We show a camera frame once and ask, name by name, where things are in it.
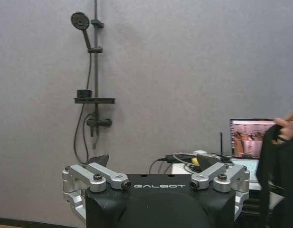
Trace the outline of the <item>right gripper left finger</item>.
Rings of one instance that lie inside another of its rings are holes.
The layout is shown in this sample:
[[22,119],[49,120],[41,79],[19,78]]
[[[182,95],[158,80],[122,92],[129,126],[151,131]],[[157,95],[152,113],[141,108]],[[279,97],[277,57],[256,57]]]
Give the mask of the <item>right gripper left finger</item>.
[[86,220],[85,190],[101,193],[110,186],[114,190],[129,190],[131,182],[124,173],[107,168],[109,155],[92,157],[83,165],[66,166],[62,171],[63,197],[80,220]]

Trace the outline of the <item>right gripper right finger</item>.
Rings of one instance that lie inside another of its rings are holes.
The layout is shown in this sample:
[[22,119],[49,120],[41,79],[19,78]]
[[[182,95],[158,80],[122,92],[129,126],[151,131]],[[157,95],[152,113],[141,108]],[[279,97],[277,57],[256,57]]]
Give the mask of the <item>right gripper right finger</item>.
[[197,161],[203,171],[192,174],[190,187],[193,190],[204,190],[212,183],[218,192],[234,190],[236,220],[242,212],[244,201],[249,199],[249,170],[243,165],[223,163],[216,155],[197,154]]

